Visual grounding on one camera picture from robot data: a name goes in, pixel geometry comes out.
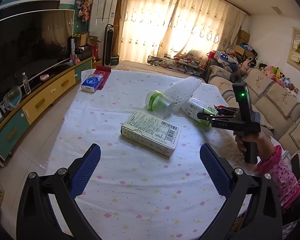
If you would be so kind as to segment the person's right hand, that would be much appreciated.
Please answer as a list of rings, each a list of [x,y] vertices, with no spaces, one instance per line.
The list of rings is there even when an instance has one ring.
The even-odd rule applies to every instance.
[[[245,155],[246,153],[246,148],[243,145],[244,142],[256,143],[258,149],[258,156],[260,157],[261,161],[266,161],[274,153],[273,144],[263,132],[249,134],[244,137],[239,137],[237,132],[233,132],[233,135],[235,136],[235,142],[237,143],[237,147],[243,155]]]

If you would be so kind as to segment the pink sleeved right forearm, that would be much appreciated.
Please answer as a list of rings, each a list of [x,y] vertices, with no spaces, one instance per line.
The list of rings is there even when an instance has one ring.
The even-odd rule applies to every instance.
[[[266,173],[271,175],[281,207],[283,210],[287,210],[300,196],[300,184],[281,155],[281,146],[274,146],[274,153],[265,161],[261,160],[257,164],[257,171],[261,176]]]

